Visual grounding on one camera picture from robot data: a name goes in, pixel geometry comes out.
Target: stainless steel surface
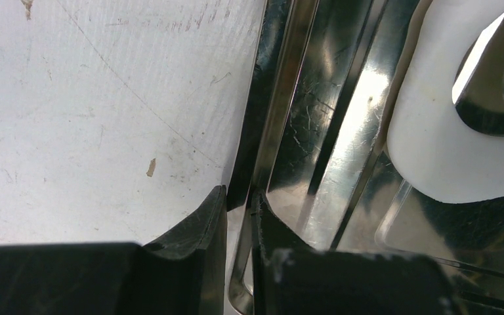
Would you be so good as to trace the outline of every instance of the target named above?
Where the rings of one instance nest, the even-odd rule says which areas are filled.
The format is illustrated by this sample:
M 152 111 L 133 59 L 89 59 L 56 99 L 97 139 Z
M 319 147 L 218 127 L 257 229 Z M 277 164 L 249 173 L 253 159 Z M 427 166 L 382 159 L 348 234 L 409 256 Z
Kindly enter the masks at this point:
M 267 194 L 277 216 L 299 235 L 312 206 L 309 186 L 323 175 L 317 165 L 327 163 L 323 150 L 331 153 L 339 132 L 335 127 L 347 110 L 381 3 L 319 4 Z
M 466 75 L 470 79 L 456 106 L 459 116 L 470 128 L 487 135 L 504 136 L 504 14 L 493 24 L 498 24 L 497 29 L 494 31 L 495 25 L 486 29 L 473 46 L 474 51 L 467 53 L 467 59 L 478 61 L 474 69 L 472 60 L 462 67 L 459 80 L 466 79 Z
M 250 183 L 251 192 L 255 188 L 267 189 L 269 186 L 317 6 L 318 0 L 294 1 L 291 4 L 275 86 Z M 250 249 L 251 217 L 250 206 L 246 204 L 228 290 L 233 307 L 243 314 L 253 313 L 253 298 L 243 282 Z
M 313 247 L 430 255 L 467 310 L 504 314 L 504 198 L 438 203 L 405 182 L 385 153 L 390 113 L 431 2 L 320 0 L 301 72 L 282 90 L 280 112 L 270 109 L 251 185 L 268 187 L 275 213 Z M 486 58 L 484 70 L 493 66 Z M 494 70 L 500 87 L 503 74 L 504 64 Z M 482 82 L 471 81 L 464 95 Z M 247 219 L 229 294 L 251 314 L 243 285 Z
M 504 198 L 438 203 L 403 181 L 385 153 L 337 250 L 428 254 L 443 264 L 463 299 L 477 309 L 504 309 Z

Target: brown stain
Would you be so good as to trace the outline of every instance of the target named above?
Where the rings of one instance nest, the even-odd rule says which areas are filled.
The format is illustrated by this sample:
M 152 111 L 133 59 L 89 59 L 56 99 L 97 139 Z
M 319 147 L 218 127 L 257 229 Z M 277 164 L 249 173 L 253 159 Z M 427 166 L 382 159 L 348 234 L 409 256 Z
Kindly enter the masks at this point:
M 24 7 L 26 8 L 26 20 L 31 20 L 32 19 L 32 4 L 33 0 L 20 0 Z
M 156 159 L 155 158 L 152 161 L 150 161 L 150 167 L 148 168 L 146 175 L 148 175 L 148 177 L 152 177 L 154 175 L 154 171 L 156 171 Z

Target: white plastic roller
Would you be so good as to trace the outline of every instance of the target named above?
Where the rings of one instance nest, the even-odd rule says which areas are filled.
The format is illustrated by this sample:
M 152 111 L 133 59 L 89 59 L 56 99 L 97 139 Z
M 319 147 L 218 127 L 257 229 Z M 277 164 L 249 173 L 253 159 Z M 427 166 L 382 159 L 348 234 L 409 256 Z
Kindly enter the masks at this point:
M 389 127 L 390 158 L 427 196 L 467 203 L 504 196 L 504 137 L 466 126 L 452 101 L 455 75 L 504 0 L 434 0 Z

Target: black plastic part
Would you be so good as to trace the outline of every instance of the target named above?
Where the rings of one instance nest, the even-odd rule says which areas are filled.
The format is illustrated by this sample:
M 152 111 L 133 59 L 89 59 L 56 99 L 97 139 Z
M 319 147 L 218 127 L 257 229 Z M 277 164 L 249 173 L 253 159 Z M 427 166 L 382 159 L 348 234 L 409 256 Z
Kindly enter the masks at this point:
M 424 256 L 321 252 L 252 201 L 254 311 L 279 314 L 460 314 L 439 265 Z
M 226 190 L 153 242 L 0 247 L 0 314 L 223 314 Z

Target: black rubber piece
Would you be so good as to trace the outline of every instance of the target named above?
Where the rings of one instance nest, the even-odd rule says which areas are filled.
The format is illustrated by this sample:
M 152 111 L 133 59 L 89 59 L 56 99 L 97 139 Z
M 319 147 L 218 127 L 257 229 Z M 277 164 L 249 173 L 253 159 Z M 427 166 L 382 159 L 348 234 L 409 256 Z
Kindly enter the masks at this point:
M 0 314 L 223 314 L 226 190 L 153 242 L 0 247 Z

